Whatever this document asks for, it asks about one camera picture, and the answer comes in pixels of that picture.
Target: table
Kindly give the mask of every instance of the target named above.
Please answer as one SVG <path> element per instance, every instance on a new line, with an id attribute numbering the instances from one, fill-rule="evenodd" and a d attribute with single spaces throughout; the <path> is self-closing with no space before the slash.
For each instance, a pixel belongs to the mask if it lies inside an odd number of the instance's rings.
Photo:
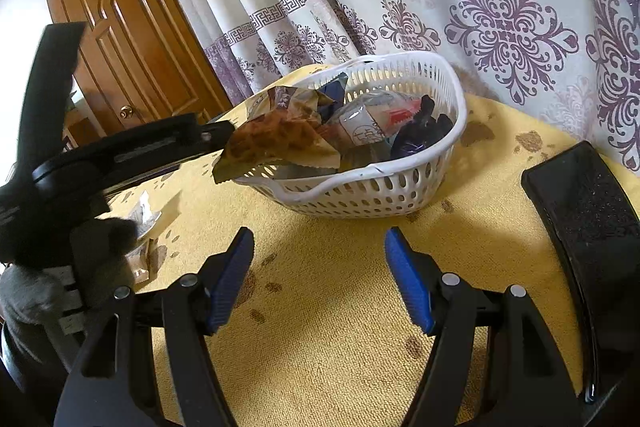
<path id="1" fill-rule="evenodd" d="M 317 69 L 308 66 L 288 75 Z M 207 339 L 241 427 L 398 426 L 422 376 L 432 339 L 411 324 L 385 264 L 383 237 L 401 227 L 412 247 L 476 287 L 522 284 L 549 325 L 580 388 L 577 321 L 561 266 L 520 187 L 526 169 L 574 144 L 569 135 L 500 103 L 468 95 L 468 125 L 430 205 L 385 219 L 301 216 L 232 182 L 215 185 L 213 155 L 146 182 L 113 201 L 125 216 L 143 190 L 164 216 L 154 229 L 152 281 L 166 287 L 226 250 L 240 226 L 255 233 L 255 258 L 228 325 Z M 237 118 L 238 111 L 226 118 Z M 640 184 L 606 160 L 632 204 Z M 486 331 L 478 330 L 459 419 L 481 385 Z M 161 330 L 154 330 L 159 391 L 179 413 Z"/>

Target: wooden door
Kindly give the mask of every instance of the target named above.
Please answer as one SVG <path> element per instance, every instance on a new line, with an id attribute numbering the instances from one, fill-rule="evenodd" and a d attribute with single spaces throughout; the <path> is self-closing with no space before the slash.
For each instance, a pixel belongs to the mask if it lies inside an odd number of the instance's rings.
<path id="1" fill-rule="evenodd" d="M 76 81 L 105 133 L 231 108 L 177 0 L 47 3 L 54 22 L 88 22 Z"/>

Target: blue gripper pad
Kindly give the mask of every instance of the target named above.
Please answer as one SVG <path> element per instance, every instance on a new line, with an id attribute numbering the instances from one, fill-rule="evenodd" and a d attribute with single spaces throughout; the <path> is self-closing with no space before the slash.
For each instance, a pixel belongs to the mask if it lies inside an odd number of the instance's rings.
<path id="1" fill-rule="evenodd" d="M 431 295 L 413 264 L 412 256 L 416 254 L 398 227 L 386 232 L 385 251 L 386 263 L 412 322 L 430 334 L 435 324 L 431 314 Z"/>
<path id="2" fill-rule="evenodd" d="M 207 288 L 211 299 L 211 313 L 207 319 L 210 333 L 216 333 L 231 316 L 244 277 L 254 259 L 254 233 L 247 227 L 240 228 L 226 252 L 213 257 L 220 260 L 222 269 L 216 284 Z"/>

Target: white plastic basket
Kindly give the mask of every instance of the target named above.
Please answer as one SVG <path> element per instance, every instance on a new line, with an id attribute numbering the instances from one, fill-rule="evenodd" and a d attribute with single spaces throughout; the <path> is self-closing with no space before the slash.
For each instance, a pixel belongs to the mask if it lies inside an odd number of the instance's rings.
<path id="1" fill-rule="evenodd" d="M 465 128 L 466 104 L 458 76 L 440 55 L 404 52 L 358 57 L 312 74 L 295 85 L 317 89 L 341 71 L 349 75 L 346 102 L 373 89 L 428 94 L 435 102 L 433 114 L 437 117 L 444 112 L 454 122 L 453 129 L 427 150 L 361 169 L 275 180 L 278 166 L 259 166 L 234 181 L 309 216 L 357 218 L 415 212 L 429 202 L 440 185 L 453 145 Z"/>

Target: small plastic packet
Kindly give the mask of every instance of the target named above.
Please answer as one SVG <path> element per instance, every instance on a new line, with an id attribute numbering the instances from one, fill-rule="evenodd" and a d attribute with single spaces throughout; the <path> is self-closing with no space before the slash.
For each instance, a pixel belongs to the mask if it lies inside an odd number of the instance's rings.
<path id="1" fill-rule="evenodd" d="M 376 143 L 397 133 L 420 109 L 420 98 L 404 92 L 375 89 L 346 103 L 318 133 L 340 153 Z"/>
<path id="2" fill-rule="evenodd" d="M 391 156 L 391 144 L 388 140 L 359 145 L 342 154 L 340 172 L 366 167 L 371 163 L 386 162 Z"/>
<path id="3" fill-rule="evenodd" d="M 149 280 L 149 266 L 147 253 L 149 250 L 149 240 L 138 245 L 124 256 L 129 269 L 133 274 L 134 284 L 139 284 Z"/>
<path id="4" fill-rule="evenodd" d="M 126 219 L 136 222 L 136 229 L 138 231 L 138 240 L 145 237 L 145 235 L 154 227 L 162 212 L 151 212 L 151 206 L 149 205 L 149 193 L 145 190 L 140 194 L 140 198 L 135 206 L 131 209 Z"/>
<path id="5" fill-rule="evenodd" d="M 316 132 L 321 124 L 318 108 L 333 102 L 315 89 L 267 90 L 249 109 L 250 119 L 226 143 L 213 167 L 214 181 L 237 178 L 262 164 L 338 168 L 340 154 Z"/>
<path id="6" fill-rule="evenodd" d="M 425 94 L 420 101 L 420 111 L 405 123 L 391 146 L 390 159 L 397 160 L 428 149 L 443 139 L 453 128 L 453 122 L 444 113 L 433 118 L 435 103 Z"/>

